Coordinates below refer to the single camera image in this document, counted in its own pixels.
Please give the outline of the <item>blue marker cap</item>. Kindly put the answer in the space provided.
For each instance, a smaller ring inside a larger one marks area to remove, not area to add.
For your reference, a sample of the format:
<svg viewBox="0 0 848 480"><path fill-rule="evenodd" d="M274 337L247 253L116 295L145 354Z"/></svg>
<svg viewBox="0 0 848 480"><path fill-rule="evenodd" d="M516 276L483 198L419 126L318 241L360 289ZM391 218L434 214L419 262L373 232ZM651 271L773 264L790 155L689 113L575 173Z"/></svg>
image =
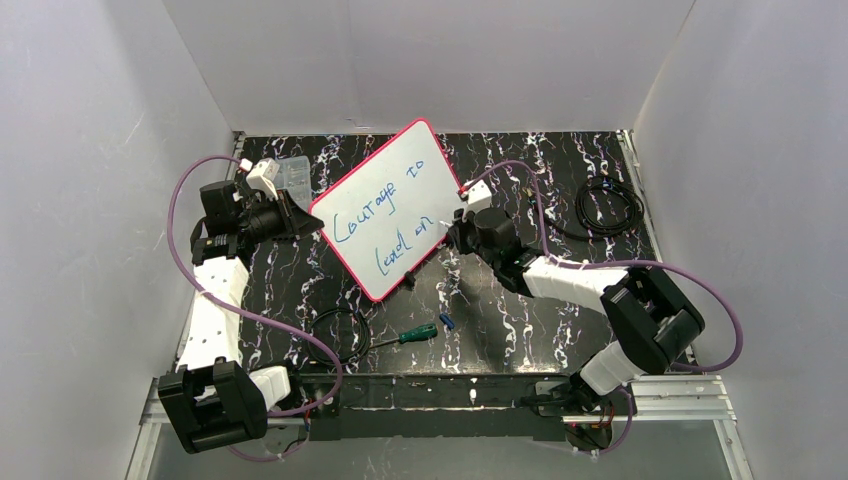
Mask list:
<svg viewBox="0 0 848 480"><path fill-rule="evenodd" d="M449 330L453 330L455 328L455 323L448 314L441 313L439 315L439 319Z"/></svg>

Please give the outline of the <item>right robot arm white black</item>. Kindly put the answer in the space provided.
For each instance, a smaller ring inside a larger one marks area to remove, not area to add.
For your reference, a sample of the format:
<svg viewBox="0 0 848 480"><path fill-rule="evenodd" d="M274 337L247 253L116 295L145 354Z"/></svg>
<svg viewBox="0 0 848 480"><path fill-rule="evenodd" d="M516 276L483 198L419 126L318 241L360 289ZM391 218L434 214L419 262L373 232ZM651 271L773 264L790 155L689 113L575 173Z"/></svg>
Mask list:
<svg viewBox="0 0 848 480"><path fill-rule="evenodd" d="M645 374L664 374L705 328L700 312L663 270L580 269L556 261L522 243L502 210L456 210L448 238L459 253L475 254L488 265L505 290L561 300L599 312L609 322L614 342L565 383L524 398L531 408L590 412L617 388Z"/></svg>

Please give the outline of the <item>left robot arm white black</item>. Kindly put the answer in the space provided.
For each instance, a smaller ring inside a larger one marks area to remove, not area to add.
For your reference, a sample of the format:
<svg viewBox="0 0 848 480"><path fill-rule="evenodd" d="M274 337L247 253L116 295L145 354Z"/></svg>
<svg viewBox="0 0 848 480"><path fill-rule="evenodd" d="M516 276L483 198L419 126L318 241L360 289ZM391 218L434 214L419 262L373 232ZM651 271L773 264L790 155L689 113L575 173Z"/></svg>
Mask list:
<svg viewBox="0 0 848 480"><path fill-rule="evenodd" d="M189 454L260 439L268 414L291 393L288 368L247 372L238 347L238 312L255 248L294 241L322 228L286 189L233 180L199 190L204 209L190 236L193 298L187 341L174 372L158 380L158 398Z"/></svg>

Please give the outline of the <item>pink framed whiteboard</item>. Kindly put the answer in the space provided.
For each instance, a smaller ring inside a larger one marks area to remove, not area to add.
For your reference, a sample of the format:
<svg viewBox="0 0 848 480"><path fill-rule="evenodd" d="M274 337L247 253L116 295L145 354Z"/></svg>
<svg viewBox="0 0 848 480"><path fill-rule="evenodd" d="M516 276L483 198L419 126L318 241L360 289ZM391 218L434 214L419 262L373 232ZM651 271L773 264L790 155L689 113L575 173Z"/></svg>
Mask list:
<svg viewBox="0 0 848 480"><path fill-rule="evenodd" d="M460 182L430 123L419 118L313 201L322 237L366 297L382 301L446 237Z"/></svg>

